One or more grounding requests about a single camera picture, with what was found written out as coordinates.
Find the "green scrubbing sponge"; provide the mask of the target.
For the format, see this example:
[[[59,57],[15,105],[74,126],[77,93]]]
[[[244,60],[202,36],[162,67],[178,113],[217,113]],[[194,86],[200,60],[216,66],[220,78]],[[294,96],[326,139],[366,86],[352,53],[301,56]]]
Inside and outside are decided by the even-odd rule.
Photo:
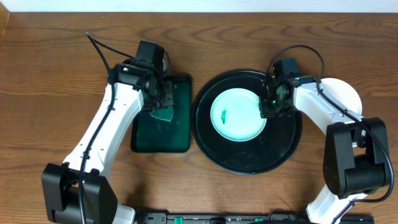
[[[169,106],[164,109],[154,110],[150,112],[150,115],[155,119],[170,123],[174,116],[174,109],[172,106]]]

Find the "white plate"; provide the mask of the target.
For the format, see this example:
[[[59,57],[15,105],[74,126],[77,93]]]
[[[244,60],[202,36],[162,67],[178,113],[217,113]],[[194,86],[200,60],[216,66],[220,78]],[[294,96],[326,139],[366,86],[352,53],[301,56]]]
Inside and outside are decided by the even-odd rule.
[[[337,78],[323,78],[326,91],[349,110],[362,114],[363,106],[357,91],[348,83]]]
[[[230,141],[244,142],[257,137],[265,128],[259,97],[244,88],[231,88],[212,102],[210,119],[215,130]]]

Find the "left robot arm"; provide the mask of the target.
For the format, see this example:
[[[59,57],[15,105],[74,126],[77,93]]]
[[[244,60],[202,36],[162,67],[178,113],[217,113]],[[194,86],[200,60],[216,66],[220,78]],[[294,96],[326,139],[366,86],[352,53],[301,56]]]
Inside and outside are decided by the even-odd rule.
[[[160,67],[118,63],[109,70],[101,105],[62,164],[42,174],[47,218],[52,223],[133,223],[136,211],[120,204],[108,182],[114,158],[133,119],[171,105],[171,82]]]

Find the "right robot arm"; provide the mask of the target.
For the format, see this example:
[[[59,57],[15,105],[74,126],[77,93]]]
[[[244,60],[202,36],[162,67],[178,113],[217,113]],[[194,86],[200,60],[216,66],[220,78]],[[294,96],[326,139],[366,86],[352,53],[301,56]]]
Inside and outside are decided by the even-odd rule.
[[[357,203],[386,200],[394,188],[386,125],[365,118],[341,102],[354,93],[344,82],[337,87],[314,76],[263,78],[260,113],[263,118],[300,111],[325,135],[325,186],[306,207],[312,223],[339,223]]]

